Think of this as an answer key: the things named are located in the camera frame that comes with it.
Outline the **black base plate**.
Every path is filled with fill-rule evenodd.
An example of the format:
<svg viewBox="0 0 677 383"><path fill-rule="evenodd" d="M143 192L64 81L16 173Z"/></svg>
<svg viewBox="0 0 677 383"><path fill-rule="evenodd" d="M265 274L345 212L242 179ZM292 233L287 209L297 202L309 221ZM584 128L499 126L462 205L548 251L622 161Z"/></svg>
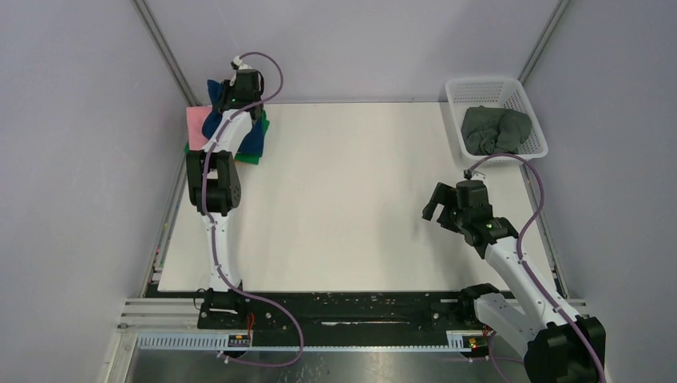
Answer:
<svg viewBox="0 0 677 383"><path fill-rule="evenodd" d="M204 303L204 292L201 295ZM242 330L265 345L430 344L445 332L479 338L482 325L459 291L259 292L243 297L243 315L212 312L200 330Z"/></svg>

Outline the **pink folded t-shirt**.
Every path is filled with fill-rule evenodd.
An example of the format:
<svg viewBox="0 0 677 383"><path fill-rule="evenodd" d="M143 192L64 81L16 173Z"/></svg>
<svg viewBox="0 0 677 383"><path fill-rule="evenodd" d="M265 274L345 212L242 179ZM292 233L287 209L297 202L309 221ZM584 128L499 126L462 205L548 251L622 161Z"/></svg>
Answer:
<svg viewBox="0 0 677 383"><path fill-rule="evenodd" d="M202 133L202 128L211 111L211 105L186 108L189 150L200 150L208 142L208 138Z"/></svg>

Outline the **white plastic basket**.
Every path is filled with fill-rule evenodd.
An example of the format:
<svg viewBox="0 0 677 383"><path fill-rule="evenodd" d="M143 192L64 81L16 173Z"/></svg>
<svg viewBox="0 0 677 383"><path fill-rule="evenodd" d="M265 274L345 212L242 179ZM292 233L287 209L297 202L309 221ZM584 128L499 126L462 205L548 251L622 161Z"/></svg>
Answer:
<svg viewBox="0 0 677 383"><path fill-rule="evenodd" d="M452 137L473 165L517 164L545 157L549 148L523 85L510 77L459 77L445 83Z"/></svg>

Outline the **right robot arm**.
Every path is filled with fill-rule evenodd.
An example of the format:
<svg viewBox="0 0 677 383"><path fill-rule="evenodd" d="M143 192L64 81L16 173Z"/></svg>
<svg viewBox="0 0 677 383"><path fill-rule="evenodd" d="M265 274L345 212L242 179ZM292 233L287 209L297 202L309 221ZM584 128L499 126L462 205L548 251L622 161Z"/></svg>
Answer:
<svg viewBox="0 0 677 383"><path fill-rule="evenodd" d="M457 308L459 321L497 332L522 356L531 382L604 382L606 331L594 317L585 317L532 267L520 234L493 213L488 188L481 180L455 186L439 183L422 210L430 221L462 235L465 242L505 282L519 306L510 306L491 284L466 287Z"/></svg>

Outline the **green folded t-shirt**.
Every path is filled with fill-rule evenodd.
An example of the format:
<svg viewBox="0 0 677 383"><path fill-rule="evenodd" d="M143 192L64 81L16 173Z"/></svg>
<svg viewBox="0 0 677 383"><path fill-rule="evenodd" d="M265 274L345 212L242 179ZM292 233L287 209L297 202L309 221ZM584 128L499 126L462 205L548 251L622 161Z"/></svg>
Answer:
<svg viewBox="0 0 677 383"><path fill-rule="evenodd" d="M195 114L186 116L188 126L188 143L184 146L184 153L202 148L208 141L203 134L204 123L208 128L217 128L220 124L217 120L209 120L208 115ZM235 159L247 164L258 164L263 156L264 141L270 121L265 114L255 123L251 131L244 137Z"/></svg>

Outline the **blue printed t-shirt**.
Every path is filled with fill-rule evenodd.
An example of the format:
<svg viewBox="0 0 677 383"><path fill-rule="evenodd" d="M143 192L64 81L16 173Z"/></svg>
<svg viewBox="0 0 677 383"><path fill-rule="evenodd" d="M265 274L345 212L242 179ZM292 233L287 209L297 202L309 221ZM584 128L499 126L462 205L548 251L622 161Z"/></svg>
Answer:
<svg viewBox="0 0 677 383"><path fill-rule="evenodd" d="M212 102L212 105L215 105L220 99L225 87L222 83L212 79L207 80L207 87L210 101ZM210 139L219 127L221 121L222 114L211 111L202 128L204 136ZM251 164L258 163L258 157L263 155L264 138L269 125L270 122L267 119L266 113L262 112L262 116L255 122L251 131L244 137L236 156L238 160Z"/></svg>

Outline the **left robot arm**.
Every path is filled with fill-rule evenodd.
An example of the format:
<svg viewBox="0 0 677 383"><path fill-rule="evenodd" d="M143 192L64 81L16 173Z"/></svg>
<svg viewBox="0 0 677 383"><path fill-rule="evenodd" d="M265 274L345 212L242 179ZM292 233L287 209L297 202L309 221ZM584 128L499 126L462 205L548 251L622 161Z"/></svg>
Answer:
<svg viewBox="0 0 677 383"><path fill-rule="evenodd" d="M200 307L216 312L227 327L247 320L242 277L235 260L236 210L243 187L236 161L259 163L269 121L264 110L263 74L247 65L224 81L208 81L211 107L201 124L189 125L186 154L188 197L208 236L209 285Z"/></svg>

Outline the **grey crumpled t-shirt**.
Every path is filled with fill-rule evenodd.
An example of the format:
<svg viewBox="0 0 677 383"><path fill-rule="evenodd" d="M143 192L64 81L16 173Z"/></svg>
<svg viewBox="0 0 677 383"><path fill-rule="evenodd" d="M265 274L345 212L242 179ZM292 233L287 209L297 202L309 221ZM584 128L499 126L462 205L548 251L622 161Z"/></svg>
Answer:
<svg viewBox="0 0 677 383"><path fill-rule="evenodd" d="M461 135L469 154L490 156L517 154L532 132L530 117L512 109L468 108L461 124Z"/></svg>

